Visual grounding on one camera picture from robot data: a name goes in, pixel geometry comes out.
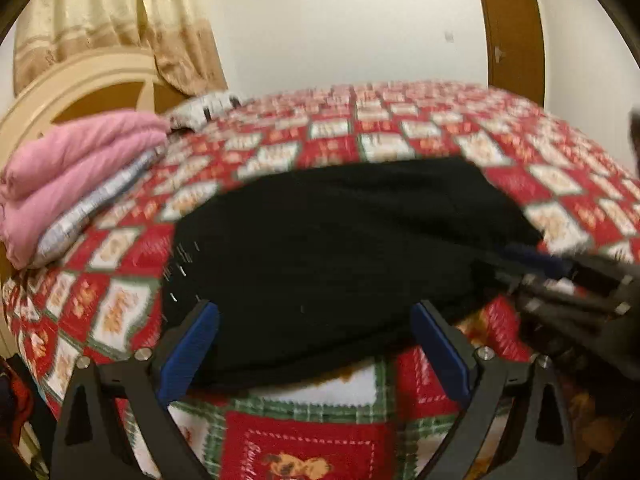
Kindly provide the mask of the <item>black pants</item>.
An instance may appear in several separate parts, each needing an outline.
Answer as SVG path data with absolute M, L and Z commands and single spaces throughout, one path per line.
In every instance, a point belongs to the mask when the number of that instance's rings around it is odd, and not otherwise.
M 196 390 L 292 384 L 412 346 L 419 301 L 462 321 L 498 295 L 495 258 L 540 242 L 459 156 L 270 174 L 176 223 L 164 324 L 201 300 L 219 310 Z

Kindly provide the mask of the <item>red patchwork bear bedspread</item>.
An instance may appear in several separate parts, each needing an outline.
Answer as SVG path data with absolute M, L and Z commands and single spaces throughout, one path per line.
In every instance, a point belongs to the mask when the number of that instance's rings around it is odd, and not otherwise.
M 475 84 L 390 82 L 266 96 L 175 136 L 66 254 L 10 278 L 4 314 L 46 413 L 75 361 L 108 362 L 160 331 L 160 274 L 175 223 L 270 172 L 461 154 L 510 194 L 552 252 L 639 258 L 639 183 L 529 100 Z M 175 403 L 216 479 L 413 479 L 456 406 L 419 349 L 306 386 Z

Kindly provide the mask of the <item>red and dark clothes pile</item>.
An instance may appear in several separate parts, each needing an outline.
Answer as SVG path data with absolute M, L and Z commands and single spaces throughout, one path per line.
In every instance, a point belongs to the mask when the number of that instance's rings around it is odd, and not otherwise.
M 5 359 L 1 359 L 1 448 L 24 460 L 22 432 L 34 407 L 32 392 Z

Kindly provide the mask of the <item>grey floral pillow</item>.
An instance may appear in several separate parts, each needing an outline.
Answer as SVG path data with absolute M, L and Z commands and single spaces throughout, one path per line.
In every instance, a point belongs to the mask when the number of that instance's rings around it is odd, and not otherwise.
M 61 214 L 40 237 L 32 260 L 29 261 L 29 269 L 42 268 L 60 258 L 76 242 L 89 222 L 127 192 L 145 170 L 165 153 L 165 145 L 146 150 Z

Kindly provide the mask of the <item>pink folded blanket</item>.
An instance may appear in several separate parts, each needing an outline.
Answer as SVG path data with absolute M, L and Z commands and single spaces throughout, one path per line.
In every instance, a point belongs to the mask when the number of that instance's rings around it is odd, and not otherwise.
M 1 171 L 1 241 L 12 266 L 27 266 L 54 220 L 169 130 L 157 114 L 116 110 L 64 122 L 14 152 Z

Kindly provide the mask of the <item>brown wooden door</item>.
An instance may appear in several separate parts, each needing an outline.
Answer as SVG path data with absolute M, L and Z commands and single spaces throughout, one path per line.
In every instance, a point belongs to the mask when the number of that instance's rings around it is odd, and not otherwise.
M 488 84 L 541 106 L 546 91 L 544 33 L 538 0 L 480 0 L 488 59 Z M 506 51 L 495 62 L 495 47 Z

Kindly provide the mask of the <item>white patterned far pillow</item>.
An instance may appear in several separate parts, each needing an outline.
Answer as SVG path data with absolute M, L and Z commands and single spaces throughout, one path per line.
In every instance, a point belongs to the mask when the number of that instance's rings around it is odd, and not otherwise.
M 242 94 L 232 91 L 213 91 L 194 96 L 163 114 L 172 130 L 190 129 L 198 131 L 214 118 L 235 110 L 244 103 Z

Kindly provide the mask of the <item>cream wooden headboard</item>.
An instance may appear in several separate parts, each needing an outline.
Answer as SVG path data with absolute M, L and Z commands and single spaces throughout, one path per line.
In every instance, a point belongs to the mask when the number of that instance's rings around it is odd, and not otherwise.
M 157 71 L 154 55 L 134 47 L 76 54 L 34 80 L 1 119 L 1 162 L 54 125 L 135 108 L 162 114 L 186 100 Z

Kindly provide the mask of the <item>beige patterned curtain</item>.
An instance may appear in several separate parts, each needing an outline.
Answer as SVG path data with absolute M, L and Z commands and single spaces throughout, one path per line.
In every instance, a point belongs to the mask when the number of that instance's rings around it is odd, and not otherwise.
M 106 47 L 150 50 L 160 76 L 186 96 L 227 85 L 202 0 L 30 0 L 16 23 L 14 91 Z

